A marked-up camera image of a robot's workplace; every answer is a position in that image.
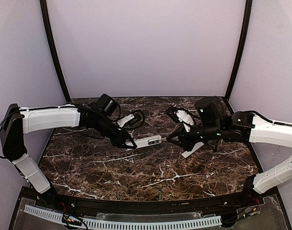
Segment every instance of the brown marble surface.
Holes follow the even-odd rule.
[[[146,115],[143,127],[130,131],[133,138],[153,135],[166,138],[176,125],[166,114],[170,106],[196,113],[197,97],[115,98],[122,114],[141,109]],[[90,103],[96,99],[75,99]],[[219,145],[214,153],[203,146],[188,158],[183,150],[163,141],[155,146],[121,150],[107,138],[98,140],[96,131],[58,128],[40,163],[41,170],[60,194],[86,198],[126,201],[185,200],[219,196],[241,191],[245,178],[257,173],[252,156],[242,143]]]

